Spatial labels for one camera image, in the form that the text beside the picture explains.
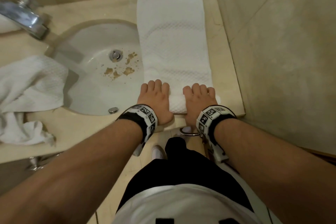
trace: faucet handle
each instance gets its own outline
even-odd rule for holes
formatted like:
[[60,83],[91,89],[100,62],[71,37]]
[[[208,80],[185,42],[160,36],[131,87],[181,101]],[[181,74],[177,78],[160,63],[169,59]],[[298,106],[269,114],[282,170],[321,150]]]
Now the faucet handle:
[[24,8],[29,8],[31,10],[39,6],[36,0],[18,0],[17,3],[19,4],[19,6],[24,7]]

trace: forearm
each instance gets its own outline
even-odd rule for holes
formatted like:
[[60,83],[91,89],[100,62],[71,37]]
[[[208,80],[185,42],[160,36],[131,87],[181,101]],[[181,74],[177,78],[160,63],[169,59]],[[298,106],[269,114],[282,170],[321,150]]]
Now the forearm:
[[236,119],[222,121],[214,135],[242,178],[284,224],[334,221],[334,166]]
[[0,198],[0,223],[86,223],[118,179],[142,131],[117,120]]

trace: white sink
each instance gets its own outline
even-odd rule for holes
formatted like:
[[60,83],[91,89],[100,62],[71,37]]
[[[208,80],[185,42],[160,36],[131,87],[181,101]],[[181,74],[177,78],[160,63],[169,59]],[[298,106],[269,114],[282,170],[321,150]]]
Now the white sink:
[[[135,24],[115,20],[66,35],[51,54],[69,68],[65,107],[82,114],[108,115],[112,107],[123,111],[137,103],[144,69]],[[122,59],[113,62],[109,58],[113,50],[121,51]]]

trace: hand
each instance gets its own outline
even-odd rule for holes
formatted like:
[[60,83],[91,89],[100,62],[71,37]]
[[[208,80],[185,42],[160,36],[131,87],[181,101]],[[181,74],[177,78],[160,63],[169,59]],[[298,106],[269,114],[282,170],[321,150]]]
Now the hand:
[[187,106],[187,115],[185,122],[187,126],[196,127],[196,120],[205,108],[210,105],[217,105],[215,89],[207,88],[205,85],[195,83],[191,88],[186,86],[183,88],[185,96],[185,104]]
[[141,85],[137,104],[150,106],[157,116],[158,124],[163,125],[173,120],[174,115],[169,111],[169,84],[160,80],[149,81]]

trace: white shirt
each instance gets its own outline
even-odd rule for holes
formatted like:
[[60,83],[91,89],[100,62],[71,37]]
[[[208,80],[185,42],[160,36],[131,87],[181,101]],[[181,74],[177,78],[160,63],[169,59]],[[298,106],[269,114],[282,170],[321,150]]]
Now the white shirt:
[[136,194],[119,209],[113,224],[155,224],[157,218],[174,219],[174,224],[218,224],[229,218],[239,224],[261,223],[249,209],[212,189],[180,184]]

